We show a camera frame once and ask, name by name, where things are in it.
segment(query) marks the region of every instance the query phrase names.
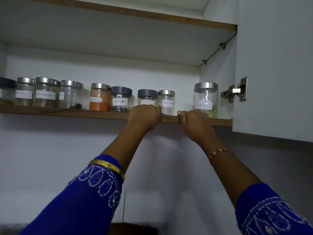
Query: blue sleeve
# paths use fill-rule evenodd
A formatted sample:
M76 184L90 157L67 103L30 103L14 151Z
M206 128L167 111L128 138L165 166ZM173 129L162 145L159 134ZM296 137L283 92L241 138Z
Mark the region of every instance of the blue sleeve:
M313 234L311 225L264 183L241 194L236 218L243 235Z
M116 159L100 155L121 169ZM104 235L119 204L123 180L96 164L87 166L20 235Z

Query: steel lid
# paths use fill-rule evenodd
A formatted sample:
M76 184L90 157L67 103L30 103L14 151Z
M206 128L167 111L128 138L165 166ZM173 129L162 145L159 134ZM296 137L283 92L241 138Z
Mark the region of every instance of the steel lid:
M28 77L18 77L18 82L34 84L36 82L36 80L33 78L28 78Z
M132 93L133 93L133 90L127 87L123 87L123 86L113 86L111 88L111 94L123 94L123 95L131 96Z
M47 78L47 77L36 77L36 83L48 83L48 84L60 86L59 81L52 79L52 78Z
M107 84L102 84L102 83L92 83L91 88L101 88L101 89L111 90L111 86Z
M138 90L138 97L140 97L140 96L157 98L157 91L156 90L149 90L149 89L140 89L140 90Z
M77 82L77 81L71 81L71 80L62 80L61 86L74 86L83 89L84 84Z
M200 82L194 85L194 91L195 90L201 90L201 89L214 89L218 90L218 84L214 82Z
M173 90L159 90L158 95L170 95L170 97L175 96L175 92Z
M5 86L7 88L15 88L16 81L8 79L6 77L0 77L0 86Z

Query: hand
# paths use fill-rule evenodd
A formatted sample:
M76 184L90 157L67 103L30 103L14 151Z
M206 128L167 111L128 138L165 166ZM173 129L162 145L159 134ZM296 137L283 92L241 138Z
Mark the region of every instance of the hand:
M199 110L179 110L177 115L185 134L200 147L209 147L212 151L224 147L213 130L208 114Z
M153 130L161 121L161 106L134 106L129 111L128 124L143 127L147 132Z

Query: clear plastic jar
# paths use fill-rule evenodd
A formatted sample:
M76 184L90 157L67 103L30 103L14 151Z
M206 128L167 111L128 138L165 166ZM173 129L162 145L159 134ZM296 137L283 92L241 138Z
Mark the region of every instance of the clear plastic jar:
M80 82L62 80L59 94L60 109L82 109L84 85Z
M194 110L217 118L218 85L214 82L200 82L194 85Z
M138 105L157 105L157 91L149 89L138 90Z
M111 86L93 83L90 90L89 110L110 111Z
M111 88L112 106L113 112L126 112L131 108L131 96L133 90L122 86L113 86Z
M33 106L57 108L60 82L47 77L36 77Z
M0 105L14 105L16 81L0 77Z
M159 90L157 98L158 98L158 105L162 106L162 114L174 115L175 92L173 90Z
M32 106L35 79L18 77L14 104L17 106Z

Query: jar label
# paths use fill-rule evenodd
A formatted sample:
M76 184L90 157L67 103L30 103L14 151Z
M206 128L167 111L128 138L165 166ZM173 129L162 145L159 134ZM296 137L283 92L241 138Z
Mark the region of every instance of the jar label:
M163 107L174 107L174 101L172 100L162 100Z
M102 98L100 98L100 97L90 97L90 102L102 103Z
M36 90L36 98L55 100L55 92L47 90Z
M113 106L127 106L128 99L127 98L114 98L112 105Z
M213 103L212 101L208 101L208 100L200 100L197 101L194 104L195 110L199 109L199 110L212 110L213 107Z
M64 91L60 91L59 100L64 100Z
M33 92L31 90L16 90L15 98L32 99Z
M155 105L155 101L153 100L141 100L142 105Z

